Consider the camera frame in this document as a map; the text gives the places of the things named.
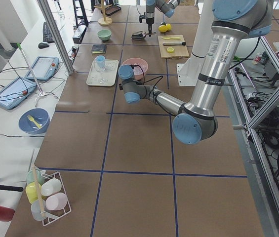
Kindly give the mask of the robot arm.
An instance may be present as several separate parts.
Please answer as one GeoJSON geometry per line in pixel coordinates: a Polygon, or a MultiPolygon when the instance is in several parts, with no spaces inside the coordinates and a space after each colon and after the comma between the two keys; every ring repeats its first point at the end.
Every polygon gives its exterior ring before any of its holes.
{"type": "Polygon", "coordinates": [[[120,88],[127,103],[148,99],[174,115],[172,129],[184,144],[196,144],[213,136],[218,128],[213,107],[242,39],[266,35],[272,25],[271,0],[206,0],[195,45],[206,50],[204,62],[189,102],[185,103],[153,85],[139,83],[130,65],[118,70],[120,88]]]}
{"type": "Polygon", "coordinates": [[[152,33],[152,25],[155,21],[155,9],[161,11],[166,17],[170,18],[174,14],[174,9],[180,4],[180,0],[147,0],[146,12],[141,16],[148,24],[148,32],[152,33]]]}

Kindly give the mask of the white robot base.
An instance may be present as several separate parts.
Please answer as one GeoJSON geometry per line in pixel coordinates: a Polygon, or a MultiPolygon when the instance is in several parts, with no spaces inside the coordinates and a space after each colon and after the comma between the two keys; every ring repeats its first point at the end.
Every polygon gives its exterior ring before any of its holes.
{"type": "Polygon", "coordinates": [[[213,0],[205,0],[194,40],[192,54],[184,64],[177,64],[179,86],[195,86],[213,38],[213,0]]]}

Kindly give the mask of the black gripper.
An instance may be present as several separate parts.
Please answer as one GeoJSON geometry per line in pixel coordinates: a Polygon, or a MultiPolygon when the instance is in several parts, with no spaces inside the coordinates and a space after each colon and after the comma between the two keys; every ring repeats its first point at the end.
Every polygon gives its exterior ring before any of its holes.
{"type": "Polygon", "coordinates": [[[147,25],[148,25],[148,33],[147,33],[147,35],[148,35],[148,37],[151,37],[150,35],[150,33],[151,33],[151,31],[152,31],[152,25],[153,25],[153,18],[147,18],[147,25]]]}

